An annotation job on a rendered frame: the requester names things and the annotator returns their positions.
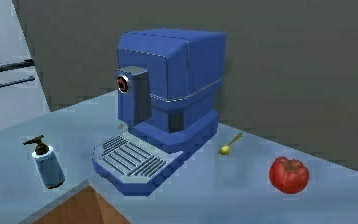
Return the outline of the blue coffee machine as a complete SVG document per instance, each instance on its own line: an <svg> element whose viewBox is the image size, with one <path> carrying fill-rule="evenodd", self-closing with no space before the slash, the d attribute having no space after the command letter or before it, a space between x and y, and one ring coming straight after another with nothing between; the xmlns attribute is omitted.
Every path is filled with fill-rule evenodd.
<svg viewBox="0 0 358 224"><path fill-rule="evenodd" d="M127 126L94 148L94 170L125 196L148 196L217 132L226 35L131 31L117 46L117 118Z"/></svg>

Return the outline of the red tomato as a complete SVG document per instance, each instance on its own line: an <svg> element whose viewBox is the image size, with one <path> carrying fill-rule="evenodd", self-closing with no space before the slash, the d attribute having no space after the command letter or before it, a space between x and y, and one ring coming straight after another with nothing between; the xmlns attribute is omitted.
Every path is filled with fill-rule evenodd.
<svg viewBox="0 0 358 224"><path fill-rule="evenodd" d="M285 194L301 192L309 181L309 170L296 159L278 157L269 169L270 183Z"/></svg>

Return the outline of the yellow spoon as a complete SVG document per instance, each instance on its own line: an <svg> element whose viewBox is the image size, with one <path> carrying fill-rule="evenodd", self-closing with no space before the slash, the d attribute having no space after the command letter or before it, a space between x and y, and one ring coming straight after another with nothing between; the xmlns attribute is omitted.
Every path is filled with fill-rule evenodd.
<svg viewBox="0 0 358 224"><path fill-rule="evenodd" d="M231 145L233 143L235 143L236 141L238 141L241 137L243 136L242 133L238 133L229 143L227 143L226 145L222 146L218 153L220 155L228 155L231 151Z"/></svg>

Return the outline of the blue soap dispenser bottle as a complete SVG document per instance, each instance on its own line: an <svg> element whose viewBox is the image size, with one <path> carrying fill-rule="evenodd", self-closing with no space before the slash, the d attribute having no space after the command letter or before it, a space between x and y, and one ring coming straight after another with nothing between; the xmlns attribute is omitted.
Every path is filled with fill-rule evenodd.
<svg viewBox="0 0 358 224"><path fill-rule="evenodd" d="M39 172L41 181L47 189L61 186L65 181L65 175L52 146L45 144L43 135L24 142L24 145L35 144L35 150L31 156Z"/></svg>

